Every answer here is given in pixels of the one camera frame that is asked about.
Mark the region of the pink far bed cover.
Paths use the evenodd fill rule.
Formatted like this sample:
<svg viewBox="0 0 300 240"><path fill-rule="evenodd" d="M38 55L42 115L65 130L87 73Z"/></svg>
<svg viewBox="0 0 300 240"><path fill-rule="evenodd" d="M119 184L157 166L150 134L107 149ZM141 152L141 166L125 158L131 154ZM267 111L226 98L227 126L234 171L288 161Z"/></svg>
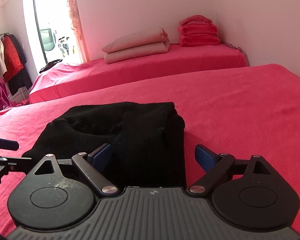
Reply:
<svg viewBox="0 0 300 240"><path fill-rule="evenodd" d="M181 47L168 53L106 64L103 58L79 65L58 63L40 74L30 92L30 103L104 89L156 77L249 66L246 53L228 43Z"/></svg>

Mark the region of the black cloth on far bed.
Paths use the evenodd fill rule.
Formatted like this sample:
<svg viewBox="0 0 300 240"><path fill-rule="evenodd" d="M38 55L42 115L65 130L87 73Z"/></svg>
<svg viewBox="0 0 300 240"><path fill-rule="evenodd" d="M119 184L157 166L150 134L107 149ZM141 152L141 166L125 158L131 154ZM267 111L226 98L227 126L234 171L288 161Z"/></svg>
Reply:
<svg viewBox="0 0 300 240"><path fill-rule="evenodd" d="M40 69L39 74L50 70L52 67L54 67L56 64L61 63L63 60L62 59L57 59L57 60L53 60L48 62L43 68Z"/></svg>

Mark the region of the hanging clothes rack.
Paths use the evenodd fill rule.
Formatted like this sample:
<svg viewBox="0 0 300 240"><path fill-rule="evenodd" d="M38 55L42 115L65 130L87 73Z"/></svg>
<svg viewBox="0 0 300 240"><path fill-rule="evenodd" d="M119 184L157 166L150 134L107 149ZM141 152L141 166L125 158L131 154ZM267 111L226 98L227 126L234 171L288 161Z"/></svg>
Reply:
<svg viewBox="0 0 300 240"><path fill-rule="evenodd" d="M23 48L16 37L0 34L0 111L29 103L32 81Z"/></svg>

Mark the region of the pink patterned curtain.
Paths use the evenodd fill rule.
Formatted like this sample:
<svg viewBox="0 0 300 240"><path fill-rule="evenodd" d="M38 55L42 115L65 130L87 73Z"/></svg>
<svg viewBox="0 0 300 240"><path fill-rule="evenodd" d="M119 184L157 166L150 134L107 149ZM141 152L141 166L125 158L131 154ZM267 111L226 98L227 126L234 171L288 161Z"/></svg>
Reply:
<svg viewBox="0 0 300 240"><path fill-rule="evenodd" d="M71 29L75 34L79 58L81 59L82 63L87 63L90 61L90 57L83 34L77 0L68 0L68 5L69 16L71 19Z"/></svg>

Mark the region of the black pants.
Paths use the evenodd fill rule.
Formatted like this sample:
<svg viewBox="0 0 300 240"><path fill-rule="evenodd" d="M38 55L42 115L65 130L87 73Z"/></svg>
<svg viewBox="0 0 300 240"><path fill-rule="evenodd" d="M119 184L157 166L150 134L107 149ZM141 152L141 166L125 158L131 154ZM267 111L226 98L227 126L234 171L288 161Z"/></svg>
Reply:
<svg viewBox="0 0 300 240"><path fill-rule="evenodd" d="M75 106L48 123L25 156L69 159L109 144L101 173L117 187L185 187L184 128L172 102Z"/></svg>

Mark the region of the window with dark frame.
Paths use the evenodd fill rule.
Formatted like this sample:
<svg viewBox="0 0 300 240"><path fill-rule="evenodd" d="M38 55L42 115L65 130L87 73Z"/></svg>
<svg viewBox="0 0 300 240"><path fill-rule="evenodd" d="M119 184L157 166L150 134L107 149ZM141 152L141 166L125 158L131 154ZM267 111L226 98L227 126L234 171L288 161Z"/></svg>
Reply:
<svg viewBox="0 0 300 240"><path fill-rule="evenodd" d="M68 0L33 0L33 6L44 61L81 63Z"/></svg>

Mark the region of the folded red blankets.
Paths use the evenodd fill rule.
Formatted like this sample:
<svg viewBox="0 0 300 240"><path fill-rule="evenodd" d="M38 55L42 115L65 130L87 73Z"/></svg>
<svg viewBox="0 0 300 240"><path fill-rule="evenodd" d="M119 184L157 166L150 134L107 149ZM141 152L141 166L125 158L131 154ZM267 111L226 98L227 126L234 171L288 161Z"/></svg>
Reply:
<svg viewBox="0 0 300 240"><path fill-rule="evenodd" d="M193 15L179 22L179 44L182 47L220 44L218 28L202 15Z"/></svg>

